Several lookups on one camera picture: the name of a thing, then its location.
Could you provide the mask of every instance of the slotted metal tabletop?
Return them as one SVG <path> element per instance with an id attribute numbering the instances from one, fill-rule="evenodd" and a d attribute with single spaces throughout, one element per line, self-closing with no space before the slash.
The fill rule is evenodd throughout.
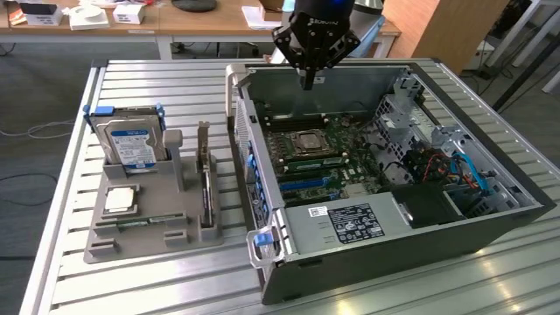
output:
<path id="1" fill-rule="evenodd" d="M 511 160 L 560 202 L 558 169 L 451 72 L 429 59 L 417 61 Z M 194 154 L 197 122 L 209 121 L 225 243 L 122 261 L 82 262 L 102 150 L 78 112 L 21 314 L 557 314 L 558 208 L 473 255 L 289 303 L 259 304 L 225 128 L 225 66 L 231 62 L 259 60 L 109 61 L 106 66 L 91 68 L 79 105 L 159 103 L 165 106 L 166 127 L 182 130 L 183 156 Z M 425 105 L 441 123 L 451 119 L 429 96 Z"/>

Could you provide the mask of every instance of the side panel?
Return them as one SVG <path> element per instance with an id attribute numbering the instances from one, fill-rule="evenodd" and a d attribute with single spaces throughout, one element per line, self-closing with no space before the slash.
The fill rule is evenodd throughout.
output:
<path id="1" fill-rule="evenodd" d="M 473 253 L 545 212 L 545 209 L 539 209 L 481 220 L 369 247 L 289 262 L 271 271 L 263 285 L 262 303 L 279 303 Z"/>

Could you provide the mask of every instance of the motherboard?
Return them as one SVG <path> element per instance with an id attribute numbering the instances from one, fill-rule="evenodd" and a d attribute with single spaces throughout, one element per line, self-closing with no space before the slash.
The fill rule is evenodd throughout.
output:
<path id="1" fill-rule="evenodd" d="M 374 194 L 387 181 L 349 114 L 266 120 L 267 153 L 286 207 Z"/>

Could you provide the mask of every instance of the wooden cabinet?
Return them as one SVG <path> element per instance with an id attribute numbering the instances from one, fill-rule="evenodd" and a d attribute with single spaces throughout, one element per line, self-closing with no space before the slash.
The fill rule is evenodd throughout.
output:
<path id="1" fill-rule="evenodd" d="M 434 57 L 454 73 L 469 62 L 509 0 L 385 0 L 401 30 L 389 57 Z"/>

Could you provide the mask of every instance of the power supply label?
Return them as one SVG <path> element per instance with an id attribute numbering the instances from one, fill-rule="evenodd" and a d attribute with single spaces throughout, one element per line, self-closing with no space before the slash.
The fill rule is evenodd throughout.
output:
<path id="1" fill-rule="evenodd" d="M 342 244 L 385 235 L 367 203 L 329 209 L 327 215 L 338 241 Z"/>

